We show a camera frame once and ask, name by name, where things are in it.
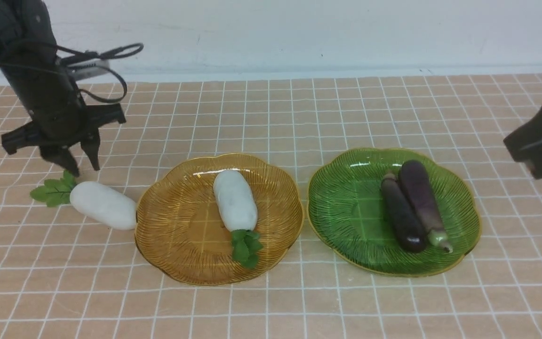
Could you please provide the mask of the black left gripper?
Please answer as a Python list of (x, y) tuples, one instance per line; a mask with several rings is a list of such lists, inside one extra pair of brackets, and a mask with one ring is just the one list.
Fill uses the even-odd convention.
[(20, 56), (13, 64), (1, 67), (31, 119), (3, 134), (1, 144), (10, 155), (39, 146), (43, 160), (79, 177), (77, 161), (68, 147), (81, 142), (92, 168), (99, 171), (99, 129), (114, 122), (124, 124), (126, 118), (120, 99), (99, 98), (98, 105), (87, 105), (85, 91), (71, 79), (67, 66), (60, 59), (48, 64)]

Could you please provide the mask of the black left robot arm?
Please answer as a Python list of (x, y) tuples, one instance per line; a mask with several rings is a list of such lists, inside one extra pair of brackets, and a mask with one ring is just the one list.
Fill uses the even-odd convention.
[(7, 154), (37, 147), (43, 160), (71, 175), (80, 175), (70, 148), (80, 144), (99, 171), (99, 129), (124, 124), (122, 98), (91, 95), (98, 105), (87, 105), (77, 81), (91, 71), (111, 73), (108, 60), (136, 55), (142, 43), (106, 52), (75, 51), (57, 44), (46, 4), (42, 0), (0, 0), (0, 71), (28, 112), (30, 122), (2, 134)]

